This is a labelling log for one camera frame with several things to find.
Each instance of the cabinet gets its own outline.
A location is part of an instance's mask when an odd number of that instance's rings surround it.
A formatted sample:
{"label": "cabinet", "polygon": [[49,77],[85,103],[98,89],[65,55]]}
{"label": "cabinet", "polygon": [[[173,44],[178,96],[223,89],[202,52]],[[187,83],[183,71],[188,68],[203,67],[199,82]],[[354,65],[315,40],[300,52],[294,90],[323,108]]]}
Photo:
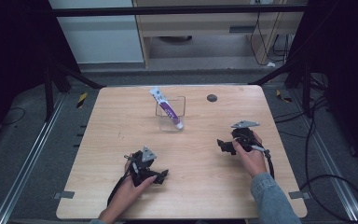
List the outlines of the cabinet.
{"label": "cabinet", "polygon": [[[135,7],[169,6],[220,6],[249,5],[251,0],[132,0]],[[305,3],[306,0],[274,0],[273,4]],[[185,35],[232,35],[232,28],[240,28],[251,35],[257,22],[258,13],[211,13],[211,14],[175,14],[175,15],[139,15],[136,16],[139,36],[146,66],[152,38],[155,36]],[[258,28],[252,38],[255,57],[261,63],[267,59],[276,35],[295,34],[302,12],[260,13]]]}

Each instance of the hand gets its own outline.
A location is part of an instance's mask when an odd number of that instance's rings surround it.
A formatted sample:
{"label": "hand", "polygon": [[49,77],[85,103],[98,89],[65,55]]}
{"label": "hand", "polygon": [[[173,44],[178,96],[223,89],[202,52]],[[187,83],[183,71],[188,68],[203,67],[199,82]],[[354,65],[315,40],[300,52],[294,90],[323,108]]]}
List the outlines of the hand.
{"label": "hand", "polygon": [[[130,164],[130,161],[127,161],[124,168],[125,171]],[[105,223],[115,223],[116,219],[126,211],[150,185],[153,184],[155,179],[156,176],[148,177],[141,185],[135,187],[131,176],[127,176],[121,183],[121,186],[118,188],[110,204],[101,212],[98,219]]]}
{"label": "hand", "polygon": [[[261,143],[260,137],[254,132],[255,140]],[[237,151],[237,154],[241,158],[241,163],[246,172],[253,178],[261,173],[266,173],[266,162],[264,160],[264,154],[259,150],[252,150],[247,152],[237,141],[232,142],[232,146]]]}

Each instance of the toothpaste tube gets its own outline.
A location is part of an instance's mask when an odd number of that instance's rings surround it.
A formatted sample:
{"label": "toothpaste tube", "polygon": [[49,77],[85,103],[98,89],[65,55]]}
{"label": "toothpaste tube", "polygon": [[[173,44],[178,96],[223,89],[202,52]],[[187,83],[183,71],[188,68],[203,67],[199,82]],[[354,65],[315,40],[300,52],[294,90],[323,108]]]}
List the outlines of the toothpaste tube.
{"label": "toothpaste tube", "polygon": [[173,111],[173,108],[168,103],[167,98],[162,94],[162,92],[159,90],[158,87],[153,88],[149,91],[150,94],[153,95],[159,106],[167,113],[168,117],[172,120],[173,124],[176,125],[176,128],[183,129],[183,123],[179,119],[179,117],[176,116],[175,112]]}

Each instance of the person's right hand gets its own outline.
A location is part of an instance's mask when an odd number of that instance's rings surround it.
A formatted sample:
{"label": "person's right hand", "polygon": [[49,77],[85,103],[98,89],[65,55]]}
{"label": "person's right hand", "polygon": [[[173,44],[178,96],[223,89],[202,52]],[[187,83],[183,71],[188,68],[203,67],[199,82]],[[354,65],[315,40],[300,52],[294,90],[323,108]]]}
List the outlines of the person's right hand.
{"label": "person's right hand", "polygon": [[[255,139],[261,143],[260,137],[254,132]],[[232,146],[237,151],[237,154],[241,158],[241,163],[246,172],[253,178],[261,173],[266,173],[266,162],[264,160],[264,154],[259,150],[252,150],[247,152],[237,141],[232,142]]]}

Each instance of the person's left hand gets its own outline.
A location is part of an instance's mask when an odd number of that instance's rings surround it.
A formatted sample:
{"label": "person's left hand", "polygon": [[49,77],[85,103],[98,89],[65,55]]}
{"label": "person's left hand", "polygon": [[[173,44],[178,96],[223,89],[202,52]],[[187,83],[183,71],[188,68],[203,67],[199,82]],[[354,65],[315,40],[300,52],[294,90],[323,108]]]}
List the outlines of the person's left hand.
{"label": "person's left hand", "polygon": [[[128,169],[130,164],[131,162],[127,161],[124,171]],[[150,185],[153,184],[155,179],[156,176],[148,177],[142,184],[135,187],[131,175],[128,175],[121,183],[121,186],[118,188],[110,204],[101,212],[98,219],[105,223],[115,223],[116,219],[126,211]]]}

